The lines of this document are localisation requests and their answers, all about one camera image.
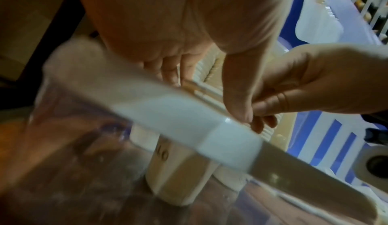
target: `hand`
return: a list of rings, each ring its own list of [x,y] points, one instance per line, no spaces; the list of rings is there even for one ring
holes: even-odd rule
[[[322,110],[368,114],[388,109],[388,48],[303,45],[269,63],[255,116]]]
[[[253,118],[252,94],[263,60],[292,0],[81,0],[106,45],[177,84],[215,43],[227,53],[224,102],[242,122]]]

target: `fingernail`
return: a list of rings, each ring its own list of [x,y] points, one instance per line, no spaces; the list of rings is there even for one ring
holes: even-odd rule
[[[255,116],[263,116],[267,112],[266,103],[264,101],[254,103],[252,108]]]

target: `black hole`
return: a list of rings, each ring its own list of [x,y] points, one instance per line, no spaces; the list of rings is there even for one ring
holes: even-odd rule
[[[367,162],[368,171],[378,178],[388,178],[388,156],[374,156]]]

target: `person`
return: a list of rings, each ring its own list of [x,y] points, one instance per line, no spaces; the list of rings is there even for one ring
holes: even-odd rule
[[[216,44],[225,106],[257,132],[281,112],[386,109],[383,47],[302,46],[264,71],[293,0],[81,1],[109,49],[173,85]]]

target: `blue and white striped surface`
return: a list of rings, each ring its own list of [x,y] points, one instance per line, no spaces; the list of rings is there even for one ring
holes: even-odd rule
[[[330,168],[340,179],[353,186],[363,183],[351,166],[363,148],[365,129],[377,128],[360,115],[321,111],[298,113],[288,153],[319,168]]]

